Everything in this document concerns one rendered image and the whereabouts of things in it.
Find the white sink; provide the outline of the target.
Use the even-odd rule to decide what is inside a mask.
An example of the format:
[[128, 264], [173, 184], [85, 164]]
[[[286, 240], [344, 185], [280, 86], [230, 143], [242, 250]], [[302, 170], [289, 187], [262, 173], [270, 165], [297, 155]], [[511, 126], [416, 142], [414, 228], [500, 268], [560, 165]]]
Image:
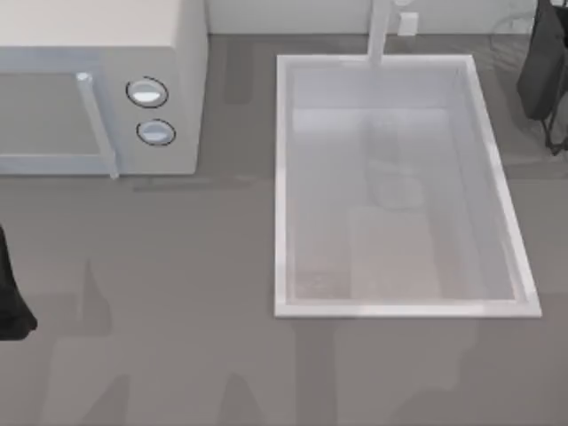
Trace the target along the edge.
[[542, 314], [469, 54], [277, 58], [278, 318]]

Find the tall white tap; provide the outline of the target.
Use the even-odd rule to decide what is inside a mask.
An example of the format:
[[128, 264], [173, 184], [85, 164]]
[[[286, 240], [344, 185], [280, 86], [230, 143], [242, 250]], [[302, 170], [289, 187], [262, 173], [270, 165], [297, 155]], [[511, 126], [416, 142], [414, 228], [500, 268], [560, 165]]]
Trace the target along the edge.
[[372, 0], [367, 43], [367, 59], [371, 67], [381, 64], [390, 21], [391, 0]]

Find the pale microwave oven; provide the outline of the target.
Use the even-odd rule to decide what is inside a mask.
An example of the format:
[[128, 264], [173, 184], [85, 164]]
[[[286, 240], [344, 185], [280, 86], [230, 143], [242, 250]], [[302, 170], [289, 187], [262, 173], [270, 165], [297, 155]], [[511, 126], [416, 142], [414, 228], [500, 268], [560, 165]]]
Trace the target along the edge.
[[[0, 54], [94, 60], [105, 85], [121, 176], [190, 175], [197, 167], [208, 71], [204, 0], [0, 0]], [[144, 76], [168, 101], [142, 108], [125, 87]], [[169, 122], [176, 139], [149, 146], [137, 125]]]

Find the small microwave knob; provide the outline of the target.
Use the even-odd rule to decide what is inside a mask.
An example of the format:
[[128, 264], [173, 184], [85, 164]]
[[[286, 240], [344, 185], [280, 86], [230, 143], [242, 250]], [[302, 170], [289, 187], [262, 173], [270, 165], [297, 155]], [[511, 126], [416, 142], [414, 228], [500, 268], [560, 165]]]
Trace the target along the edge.
[[160, 119], [139, 123], [136, 132], [138, 138], [149, 146], [168, 146], [177, 136], [175, 128]]

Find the large microwave knob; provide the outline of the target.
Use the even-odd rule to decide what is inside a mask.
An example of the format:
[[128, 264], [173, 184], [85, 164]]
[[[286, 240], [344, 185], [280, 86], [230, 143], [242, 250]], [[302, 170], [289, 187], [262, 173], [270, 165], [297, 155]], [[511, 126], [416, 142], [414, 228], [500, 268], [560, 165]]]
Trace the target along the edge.
[[167, 87], [150, 76], [128, 82], [125, 91], [128, 99], [134, 105], [142, 108], [158, 108], [169, 99]]

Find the microwave glass door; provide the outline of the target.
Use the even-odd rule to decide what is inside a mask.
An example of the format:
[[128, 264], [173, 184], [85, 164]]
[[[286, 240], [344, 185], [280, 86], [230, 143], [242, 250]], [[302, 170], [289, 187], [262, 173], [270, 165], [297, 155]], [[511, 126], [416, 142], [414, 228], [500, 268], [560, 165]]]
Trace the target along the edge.
[[75, 75], [91, 73], [107, 134], [105, 85], [94, 60], [0, 54], [0, 177], [109, 176]]

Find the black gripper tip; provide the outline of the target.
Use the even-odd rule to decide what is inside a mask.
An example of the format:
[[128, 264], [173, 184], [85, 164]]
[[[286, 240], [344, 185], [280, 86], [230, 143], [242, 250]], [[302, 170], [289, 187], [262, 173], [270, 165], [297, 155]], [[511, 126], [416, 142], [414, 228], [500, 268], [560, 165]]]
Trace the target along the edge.
[[0, 342], [22, 341], [37, 326], [37, 318], [15, 281], [4, 228], [0, 225]]

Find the white wall socket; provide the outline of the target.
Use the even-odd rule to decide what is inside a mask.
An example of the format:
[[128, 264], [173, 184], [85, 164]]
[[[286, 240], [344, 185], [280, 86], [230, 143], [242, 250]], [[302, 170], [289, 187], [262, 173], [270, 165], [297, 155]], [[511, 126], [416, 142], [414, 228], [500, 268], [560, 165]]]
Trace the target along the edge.
[[402, 12], [399, 14], [398, 35], [416, 36], [419, 27], [418, 12]]

